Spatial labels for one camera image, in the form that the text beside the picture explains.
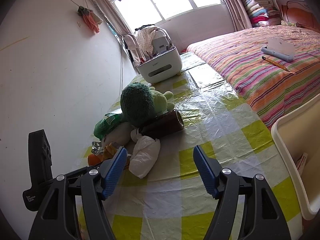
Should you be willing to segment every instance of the colorful striped bedspread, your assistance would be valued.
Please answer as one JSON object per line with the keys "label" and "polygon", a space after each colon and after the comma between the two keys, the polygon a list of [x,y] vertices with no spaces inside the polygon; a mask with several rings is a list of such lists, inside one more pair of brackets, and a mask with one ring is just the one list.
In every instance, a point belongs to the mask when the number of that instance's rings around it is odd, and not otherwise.
{"label": "colorful striped bedspread", "polygon": [[[294,44],[293,62],[263,54],[267,37]],[[247,101],[265,125],[320,93],[320,34],[291,26],[252,28],[217,36],[188,46],[214,68]],[[261,56],[284,65],[273,66]]]}

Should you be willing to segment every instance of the green plush toy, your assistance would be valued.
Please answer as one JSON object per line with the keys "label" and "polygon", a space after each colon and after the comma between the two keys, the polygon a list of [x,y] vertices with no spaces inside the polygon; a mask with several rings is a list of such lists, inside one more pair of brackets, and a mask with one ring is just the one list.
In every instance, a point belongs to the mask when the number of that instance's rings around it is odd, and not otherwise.
{"label": "green plush toy", "polygon": [[120,106],[124,118],[133,126],[140,127],[149,119],[173,110],[174,103],[167,102],[172,97],[170,91],[162,94],[154,87],[135,82],[122,91]]}

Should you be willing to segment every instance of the window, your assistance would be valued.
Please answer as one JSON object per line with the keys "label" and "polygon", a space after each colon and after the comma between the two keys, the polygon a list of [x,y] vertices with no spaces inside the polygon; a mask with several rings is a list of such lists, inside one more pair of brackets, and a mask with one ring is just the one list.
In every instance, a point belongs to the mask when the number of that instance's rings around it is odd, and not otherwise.
{"label": "window", "polygon": [[116,0],[114,2],[132,30],[145,24],[164,22],[170,17],[203,6],[220,3],[220,0]]}

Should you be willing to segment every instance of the green plastic packaging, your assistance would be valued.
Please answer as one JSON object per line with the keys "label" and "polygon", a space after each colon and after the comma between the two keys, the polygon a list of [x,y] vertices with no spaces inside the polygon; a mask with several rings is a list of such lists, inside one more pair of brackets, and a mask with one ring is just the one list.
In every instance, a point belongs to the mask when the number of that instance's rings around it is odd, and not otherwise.
{"label": "green plastic packaging", "polygon": [[116,128],[120,123],[124,122],[123,114],[108,113],[94,127],[93,134],[98,139],[102,138]]}

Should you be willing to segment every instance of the yellow-green checkered tablecloth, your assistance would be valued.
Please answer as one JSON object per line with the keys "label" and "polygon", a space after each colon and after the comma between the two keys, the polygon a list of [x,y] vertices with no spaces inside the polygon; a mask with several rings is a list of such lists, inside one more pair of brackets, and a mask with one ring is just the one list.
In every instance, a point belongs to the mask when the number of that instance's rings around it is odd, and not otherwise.
{"label": "yellow-green checkered tablecloth", "polygon": [[[292,239],[302,234],[297,196],[270,131],[223,78],[195,54],[181,56],[182,75],[155,85],[174,94],[185,129],[161,139],[158,160],[139,179],[125,170],[104,207],[117,240],[202,240],[217,200],[207,194],[193,161],[201,145],[209,157],[238,175],[265,176],[281,208]],[[132,82],[146,83],[141,75]],[[119,99],[110,112],[119,108]],[[86,166],[89,146],[73,167]],[[244,196],[239,196],[231,239],[237,239]],[[83,211],[79,220],[85,231]]]}

